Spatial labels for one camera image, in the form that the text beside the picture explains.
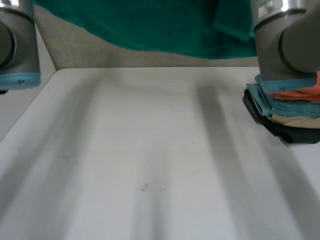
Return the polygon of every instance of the light blue cloth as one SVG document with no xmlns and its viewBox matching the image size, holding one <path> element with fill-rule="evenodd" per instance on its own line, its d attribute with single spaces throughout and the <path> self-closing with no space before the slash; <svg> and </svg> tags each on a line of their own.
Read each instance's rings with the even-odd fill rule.
<svg viewBox="0 0 320 240">
<path fill-rule="evenodd" d="M 256 83 L 246 86 L 262 116 L 271 117 L 276 114 L 285 117 L 320 117 L 319 103 L 275 99 L 264 93 L 260 75 L 255 77 L 255 81 Z"/>
</svg>

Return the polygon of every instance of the green fabric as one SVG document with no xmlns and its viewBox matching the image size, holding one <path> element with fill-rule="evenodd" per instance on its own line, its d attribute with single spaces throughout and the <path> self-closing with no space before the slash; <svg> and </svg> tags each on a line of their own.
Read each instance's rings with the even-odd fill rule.
<svg viewBox="0 0 320 240">
<path fill-rule="evenodd" d="M 242 4 L 243 1 L 248 0 L 221 0 L 223 4 L 218 0 L 35 0 L 35 3 L 126 49 L 228 59 L 257 55 L 254 39 L 244 40 L 212 27 L 216 12 L 220 13 L 220 21 L 225 12 L 226 19 L 234 19 L 232 28 L 237 28 L 234 23 L 238 22 L 243 31 L 243 26 L 251 22 L 250 6 Z"/>
<path fill-rule="evenodd" d="M 212 27 L 235 38 L 249 41 L 255 37 L 250 6 L 250 0 L 221 0 Z"/>
</svg>

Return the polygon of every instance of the teal towel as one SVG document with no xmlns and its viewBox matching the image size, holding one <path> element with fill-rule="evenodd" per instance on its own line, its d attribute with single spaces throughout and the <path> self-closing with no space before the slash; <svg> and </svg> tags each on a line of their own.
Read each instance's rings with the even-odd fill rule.
<svg viewBox="0 0 320 240">
<path fill-rule="evenodd" d="M 243 41 L 255 38 L 251 0 L 221 0 L 212 27 Z"/>
<path fill-rule="evenodd" d="M 34 1 L 57 17 L 126 49 L 206 59 L 257 55 L 254 39 L 244 41 L 212 27 L 216 13 L 225 12 L 225 18 L 238 22 L 242 31 L 250 18 L 250 6 L 242 4 L 247 0 L 229 6 L 218 5 L 218 0 Z"/>
<path fill-rule="evenodd" d="M 262 116 L 271 117 L 273 114 L 277 114 L 285 117 L 320 117 L 319 103 L 275 99 L 265 94 L 260 75 L 255 77 L 255 81 L 255 84 L 247 84 L 247 89 Z"/>
</svg>

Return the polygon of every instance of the orange cloth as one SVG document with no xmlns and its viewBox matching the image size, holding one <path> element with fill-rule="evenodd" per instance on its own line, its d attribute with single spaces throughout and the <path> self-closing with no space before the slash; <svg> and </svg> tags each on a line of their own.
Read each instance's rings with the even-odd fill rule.
<svg viewBox="0 0 320 240">
<path fill-rule="evenodd" d="M 270 94 L 270 97 L 279 100 L 305 100 L 313 103 L 320 103 L 320 71 L 318 71 L 317 76 L 317 82 L 313 87 L 302 88 L 297 91 L 272 93 Z"/>
</svg>

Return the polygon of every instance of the beige wall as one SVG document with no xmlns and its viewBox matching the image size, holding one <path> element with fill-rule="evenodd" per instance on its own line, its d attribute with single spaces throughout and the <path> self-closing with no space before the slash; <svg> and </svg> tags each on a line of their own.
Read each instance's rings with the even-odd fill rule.
<svg viewBox="0 0 320 240">
<path fill-rule="evenodd" d="M 111 67 L 255 67 L 255 57 L 206 60 L 174 54 L 131 51 L 111 45 L 84 29 L 35 6 L 35 19 L 57 70 Z"/>
</svg>

